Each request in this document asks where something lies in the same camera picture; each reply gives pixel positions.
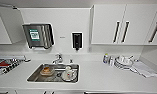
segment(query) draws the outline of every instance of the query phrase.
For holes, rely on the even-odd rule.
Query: upper cabinet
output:
[[[145,45],[157,45],[157,14],[147,35]]]
[[[93,6],[92,44],[117,44],[125,6]]]
[[[92,44],[143,45],[157,4],[94,5]]]
[[[0,7],[0,44],[12,44],[23,40],[22,24],[19,10]]]

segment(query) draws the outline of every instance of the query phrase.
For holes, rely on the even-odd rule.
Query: faucet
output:
[[[58,64],[58,63],[62,63],[63,59],[62,59],[62,54],[57,54],[57,60],[53,61],[53,64]]]

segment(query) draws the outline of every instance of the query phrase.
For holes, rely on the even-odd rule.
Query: sticker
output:
[[[32,41],[40,41],[39,33],[37,29],[30,29],[30,35]]]

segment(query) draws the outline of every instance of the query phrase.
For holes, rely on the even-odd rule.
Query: towel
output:
[[[130,70],[140,75],[143,75],[146,78],[157,77],[157,73],[141,61],[134,62]]]

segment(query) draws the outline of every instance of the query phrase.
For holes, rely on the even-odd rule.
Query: sink basin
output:
[[[64,80],[63,79],[63,73],[65,72],[65,68],[67,66],[70,66],[71,69],[74,71],[74,74],[76,76],[71,80]],[[45,68],[49,67],[50,69],[54,70],[54,73],[52,75],[46,76],[41,75],[41,71]],[[76,83],[78,81],[78,73],[79,73],[79,65],[77,64],[70,64],[70,65],[64,65],[64,64],[42,64],[40,65],[36,71],[27,79],[29,82],[70,82],[70,83]]]

